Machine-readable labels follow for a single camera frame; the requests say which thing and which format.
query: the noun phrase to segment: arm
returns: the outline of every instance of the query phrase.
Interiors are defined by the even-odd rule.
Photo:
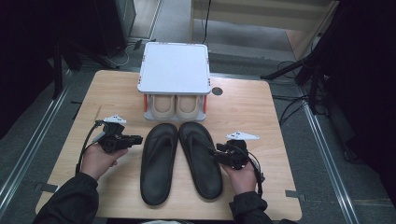
[[[264,213],[267,202],[255,192],[257,180],[250,162],[241,170],[225,165],[221,167],[229,175],[235,192],[233,202],[230,203],[235,222],[272,224],[271,219]]]
[[[90,146],[81,172],[52,195],[33,223],[92,223],[99,204],[97,180],[127,152],[123,149],[106,154],[98,144]]]

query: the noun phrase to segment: hand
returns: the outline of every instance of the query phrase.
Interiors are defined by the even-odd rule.
[[[221,165],[221,168],[228,174],[231,180],[231,187],[236,195],[256,190],[257,179],[250,162],[241,169],[235,170],[229,166]]]
[[[117,150],[107,154],[99,144],[93,144],[85,151],[81,164],[81,172],[99,180],[108,168],[117,165],[117,159],[128,152],[128,149]]]

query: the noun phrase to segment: black flip-flop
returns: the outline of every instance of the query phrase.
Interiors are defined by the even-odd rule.
[[[209,154],[209,147],[215,148],[210,133],[202,124],[187,122],[178,129],[178,137],[198,193],[208,200],[219,197],[222,177],[219,163]]]
[[[170,123],[155,126],[146,137],[140,173],[140,194],[149,205],[168,198],[177,149],[177,127]]]

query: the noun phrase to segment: jacket sleeve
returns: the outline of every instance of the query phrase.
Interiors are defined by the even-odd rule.
[[[267,202],[254,191],[235,195],[230,208],[233,212],[233,220],[238,224],[273,224],[264,213]]]
[[[99,204],[97,186],[89,175],[77,174],[52,195],[33,223],[92,223]]]

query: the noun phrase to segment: metal rail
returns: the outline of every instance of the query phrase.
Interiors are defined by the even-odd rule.
[[[7,210],[7,207],[14,196],[15,192],[18,189],[26,171],[35,157],[36,152],[38,151],[41,142],[43,141],[52,121],[54,120],[59,108],[64,101],[64,97],[66,96],[69,87],[70,87],[70,79],[73,75],[70,70],[66,72],[64,75],[64,89],[59,94],[59,97],[55,100],[52,100],[49,104],[49,107],[43,116],[40,123],[37,125],[35,132],[30,138],[28,144],[23,150],[20,158],[15,164],[14,168],[11,171],[11,174],[8,176],[6,182],[1,187],[0,190],[0,220],[3,217],[4,213]]]
[[[301,95],[305,95],[303,90],[300,89],[300,92]],[[332,158],[332,153],[330,152],[326,137],[323,135],[323,131],[320,128],[318,119],[316,116],[313,115],[311,109],[309,108],[309,105],[304,106],[304,111],[311,126],[312,133],[314,134],[317,141],[321,157],[323,159],[327,173],[329,174],[329,178],[332,182],[335,196],[340,203],[340,207],[344,214],[346,224],[359,224],[360,222],[347,192],[347,187],[344,184],[343,178],[338,173],[337,166]]]

